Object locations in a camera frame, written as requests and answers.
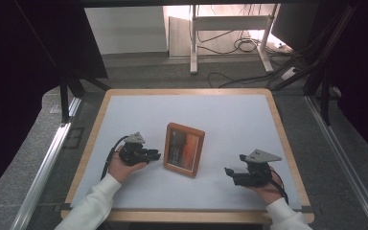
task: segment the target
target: black cable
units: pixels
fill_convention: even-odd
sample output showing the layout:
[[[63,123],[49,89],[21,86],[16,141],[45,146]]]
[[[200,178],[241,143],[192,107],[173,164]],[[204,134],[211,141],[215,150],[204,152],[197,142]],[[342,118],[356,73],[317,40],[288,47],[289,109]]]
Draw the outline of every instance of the black cable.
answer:
[[[230,81],[227,82],[227,83],[224,83],[224,84],[221,84],[220,86],[218,86],[218,88],[222,88],[223,86],[226,86],[228,84],[231,84],[231,83],[241,83],[241,84],[251,84],[251,83],[254,83],[254,82],[258,82],[258,81],[266,81],[268,80],[267,82],[267,85],[266,85],[266,88],[269,87],[269,84],[270,82],[273,80],[273,79],[276,79],[278,78],[279,76],[281,76],[281,74],[286,70],[287,67],[289,67],[292,63],[294,62],[294,59],[293,58],[290,58],[289,60],[287,60],[282,66],[280,66],[279,68],[277,68],[274,72],[272,73],[269,73],[267,75],[263,75],[263,76],[258,76],[258,77],[248,77],[248,78],[244,78],[244,79],[240,79],[240,80],[233,80],[221,73],[210,73],[207,77],[207,80],[208,80],[208,83],[210,84],[211,87],[212,84],[210,82],[210,77],[212,75],[220,75],[220,76],[223,76],[225,77],[226,79],[229,79]]]
[[[204,50],[210,51],[210,52],[218,54],[218,55],[230,55],[230,54],[232,54],[232,53],[239,50],[239,49],[235,49],[235,50],[228,51],[228,52],[218,52],[218,51],[215,51],[215,50],[211,50],[210,48],[207,48],[205,46],[196,46],[196,47],[199,48],[199,49],[204,49]]]
[[[247,15],[250,15],[250,12],[252,10],[252,5],[253,5],[253,9],[255,9],[255,4],[249,4],[249,12],[247,13]]]
[[[311,56],[312,54],[314,54],[315,51],[320,46],[321,41],[324,38],[324,36],[327,35],[328,32],[337,24],[339,18],[342,16],[343,10],[344,9],[341,9],[339,11],[339,13],[337,13],[336,15],[333,16],[333,18],[331,19],[331,21],[327,25],[327,27],[308,46],[306,46],[306,47],[304,47],[304,48],[302,48],[302,49],[300,49],[298,51],[295,51],[295,53],[298,53],[301,56],[304,56],[305,58],[308,58],[309,56]]]
[[[213,6],[213,5],[211,5],[211,11],[214,13],[214,15],[217,15],[217,14],[215,13],[215,11],[214,11],[214,6]]]
[[[288,204],[288,194],[286,193],[282,177],[279,174],[277,174],[275,171],[270,169],[273,173],[275,173],[277,176],[279,176],[280,181],[282,183],[282,186],[280,186],[276,181],[274,181],[273,178],[267,178],[262,172],[260,172],[256,169],[249,168],[249,167],[247,169],[252,170],[254,173],[261,176],[264,181],[269,182],[270,184],[272,184],[280,192],[280,195],[286,200],[286,204]]]
[[[214,37],[208,38],[208,39],[206,39],[206,40],[201,40],[201,38],[199,38],[199,32],[198,32],[198,31],[196,32],[196,35],[197,35],[197,37],[198,37],[198,41],[200,41],[200,42],[207,42],[207,41],[210,41],[210,40],[217,39],[217,38],[219,38],[219,37],[221,37],[221,36],[223,36],[223,35],[231,34],[232,32],[234,32],[234,31],[228,31],[228,32],[225,32],[225,33],[223,33],[223,34],[219,34],[219,35],[216,35],[216,36],[214,36]]]
[[[128,136],[124,136],[123,138],[119,139],[118,142],[116,142],[115,146],[110,150],[108,156],[106,157],[105,165],[103,166],[103,174],[101,175],[101,179],[103,179],[106,175],[107,168],[109,167],[110,161],[112,160],[113,152],[115,152],[116,148],[119,146],[119,144],[125,140]]]
[[[244,49],[242,49],[242,45],[243,44],[253,44],[253,49],[251,49],[251,50],[244,50]],[[245,53],[252,53],[253,51],[255,51],[257,49],[256,44],[253,41],[251,41],[248,37],[241,37],[239,39],[236,39],[235,40],[235,43],[234,43],[234,46],[238,50],[242,50]]]
[[[282,64],[280,64],[279,62],[277,62],[277,60],[274,60],[273,58],[274,57],[281,57],[281,56],[270,56],[270,61],[273,63],[273,64],[275,64],[275,65],[282,65]]]

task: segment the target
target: table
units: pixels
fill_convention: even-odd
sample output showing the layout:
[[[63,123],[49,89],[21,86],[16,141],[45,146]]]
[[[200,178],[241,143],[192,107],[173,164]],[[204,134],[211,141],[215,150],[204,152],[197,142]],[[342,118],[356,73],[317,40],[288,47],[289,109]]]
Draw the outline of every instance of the table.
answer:
[[[106,114],[107,106],[112,96],[174,96],[174,95],[188,95],[188,96],[247,96],[247,95],[263,95],[267,100],[269,110],[273,118],[273,124],[278,132],[281,146],[284,150],[287,159],[287,165],[292,175],[292,180],[295,184],[296,192],[299,201],[302,205],[302,212],[304,213],[307,222],[313,222],[313,213],[311,211],[310,201],[305,191],[303,182],[301,180],[298,168],[294,161],[292,151],[288,144],[279,113],[276,109],[275,102],[271,93],[266,89],[112,89],[107,91],[101,109],[89,136],[87,145],[85,147],[83,156],[81,158],[79,167],[77,169],[75,178],[71,185],[65,203],[71,203],[80,185],[83,174],[87,169],[87,165],[94,149],[95,143],[98,141],[97,137],[101,130],[101,124]],[[69,210],[62,210],[61,216],[64,218],[68,215]],[[157,221],[157,222],[219,222],[219,223],[268,223],[270,218],[265,210],[245,211],[245,210],[207,210],[207,211],[175,211],[175,210],[117,210],[113,209],[107,220],[113,221]]]
[[[265,51],[268,36],[273,25],[274,16],[277,11],[274,5],[270,15],[248,15],[248,16],[196,16],[196,5],[193,5],[193,20],[191,23],[192,35],[198,31],[243,31],[243,30],[264,30],[262,43],[257,44],[257,51],[267,73],[273,72],[270,60]],[[190,72],[197,73],[197,53],[196,39],[192,39]]]

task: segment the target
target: wire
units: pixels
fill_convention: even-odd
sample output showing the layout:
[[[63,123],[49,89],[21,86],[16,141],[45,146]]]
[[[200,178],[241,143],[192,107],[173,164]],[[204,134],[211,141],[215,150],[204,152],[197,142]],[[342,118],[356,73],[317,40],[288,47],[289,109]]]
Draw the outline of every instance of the wire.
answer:
[[[210,87],[213,88],[213,86],[211,84],[211,81],[210,81],[210,78],[213,75],[219,75],[219,76],[222,76],[222,77],[224,77],[224,78],[226,78],[230,81],[227,82],[227,83],[221,84],[220,86],[218,86],[218,88],[222,88],[222,87],[227,86],[227,85],[232,84],[232,83],[251,84],[251,83],[258,82],[258,81],[267,81],[267,84],[266,84],[265,87],[268,88],[271,81],[278,78],[279,76],[281,76],[287,70],[287,67],[289,67],[293,63],[294,63],[294,58],[290,58],[282,66],[280,66],[279,68],[277,68],[274,72],[272,72],[270,74],[263,75],[263,76],[258,76],[258,77],[248,77],[248,78],[239,79],[239,80],[233,80],[232,78],[230,78],[228,76],[225,76],[221,73],[214,72],[214,73],[210,73],[207,76],[207,81],[208,81]]]
[[[248,5],[248,4],[244,4],[243,8],[239,11],[238,15],[240,15],[242,12],[243,12],[243,15],[245,14],[245,11],[246,11],[246,9],[247,9],[247,5]],[[251,11],[251,8],[252,8],[252,7],[251,7],[251,5],[249,5],[249,6],[250,6],[250,7],[249,7],[249,12],[247,13],[248,15],[250,14],[250,11]],[[198,9],[196,10],[196,15],[199,15],[199,6],[198,6]],[[199,42],[201,42],[201,43],[203,43],[203,42],[207,42],[207,41],[211,41],[211,40],[217,39],[217,38],[222,37],[222,36],[224,36],[224,35],[229,35],[229,34],[231,34],[231,33],[233,33],[233,32],[234,32],[234,31],[228,31],[228,32],[225,32],[225,33],[223,33],[223,34],[219,34],[219,35],[216,35],[216,36],[214,36],[214,37],[211,37],[211,38],[208,38],[208,39],[205,39],[205,40],[201,40],[201,39],[200,39],[200,37],[199,37],[199,31],[197,31],[197,32],[196,32],[196,36],[197,36],[197,38],[198,38],[198,41],[199,41]],[[210,49],[210,48],[208,48],[208,47],[205,47],[205,46],[197,46],[197,47],[198,47],[198,48],[200,48],[200,49],[208,50],[208,51],[210,51],[210,52],[212,52],[212,53],[219,54],[219,55],[229,55],[229,54],[235,53],[235,52],[236,52],[236,51],[238,51],[238,50],[241,50],[241,51],[243,51],[244,53],[251,53],[251,52],[253,52],[254,50],[256,50],[256,46],[255,46],[253,49],[251,49],[251,50],[244,50],[244,49],[242,48],[242,45],[243,45],[243,44],[246,44],[246,43],[252,43],[252,42],[248,39],[248,37],[242,37],[243,32],[244,32],[244,31],[240,31],[240,33],[241,33],[241,38],[239,38],[239,39],[235,40],[235,42],[234,42],[235,50],[232,50],[232,51],[228,51],[228,52],[219,52],[219,51],[212,50],[212,49]]]
[[[308,46],[296,51],[295,53],[298,53],[301,56],[304,56],[304,58],[308,58],[312,56],[316,52],[316,50],[320,47],[321,41],[324,38],[324,36],[327,35],[328,32],[336,25],[339,18],[342,16],[342,12],[343,12],[343,9],[340,10],[339,13],[334,15],[330,23],[327,25],[327,27]]]
[[[192,35],[191,35],[191,23],[194,23],[193,22],[193,20],[191,20],[190,18],[191,18],[191,7],[192,6],[190,6],[189,7],[189,12],[188,12],[188,21],[189,21],[189,23],[188,23],[188,32],[189,32],[189,34],[190,34],[190,40],[191,41],[193,41],[193,38],[192,38]],[[199,5],[198,5],[198,9],[196,10],[196,14],[198,15],[199,14]],[[220,37],[220,36],[223,36],[223,35],[228,35],[228,34],[230,34],[230,33],[232,33],[232,32],[234,32],[234,31],[230,31],[230,32],[227,32],[227,33],[224,33],[224,34],[220,34],[220,35],[217,35],[217,36],[214,36],[214,37],[212,37],[212,38],[208,38],[208,39],[206,39],[206,40],[201,40],[200,38],[199,38],[199,32],[197,31],[196,32],[196,36],[198,37],[198,40],[200,41],[200,42],[207,42],[207,41],[210,41],[210,40],[213,40],[213,39],[216,39],[216,38],[218,38],[218,37]]]
[[[116,142],[115,146],[110,150],[108,156],[106,157],[105,165],[103,166],[103,174],[101,175],[101,179],[103,179],[106,175],[107,168],[110,164],[110,161],[112,160],[113,152],[115,152],[116,148],[119,146],[119,144],[125,140],[128,136],[124,136],[119,141]]]
[[[254,13],[254,11],[255,11],[255,6],[256,6],[256,4],[253,4],[252,15],[254,15],[254,14],[255,14],[255,13]]]
[[[277,176],[279,176],[280,182],[282,183],[281,186],[276,181],[274,181],[273,178],[268,178],[267,176],[265,176],[264,173],[260,172],[259,170],[256,170],[253,167],[247,167],[247,169],[252,170],[258,176],[261,176],[264,181],[272,184],[280,192],[280,195],[286,200],[286,203],[288,204],[288,194],[286,193],[285,186],[284,186],[284,183],[283,183],[283,179],[279,174],[277,174],[275,171],[270,169],[273,173],[275,173]]]
[[[273,59],[274,57],[281,57],[281,56],[270,56],[270,61],[271,61],[273,64],[276,64],[276,65],[282,65],[282,64],[280,64],[279,62],[277,62],[276,60],[274,60],[274,59]]]
[[[211,5],[211,11],[214,13],[214,15],[217,15],[214,11],[214,5]]]
[[[253,9],[255,9],[255,4],[249,4],[249,12],[247,13],[247,15],[250,15],[250,11],[252,10],[252,5],[253,5]]]

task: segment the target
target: picture frame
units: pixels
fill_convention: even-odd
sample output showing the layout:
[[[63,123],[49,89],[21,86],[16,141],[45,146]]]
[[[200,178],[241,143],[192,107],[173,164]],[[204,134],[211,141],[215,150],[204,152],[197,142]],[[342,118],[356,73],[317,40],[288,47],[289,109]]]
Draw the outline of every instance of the picture frame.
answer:
[[[169,123],[164,150],[164,168],[196,177],[204,144],[205,132],[196,128]]]

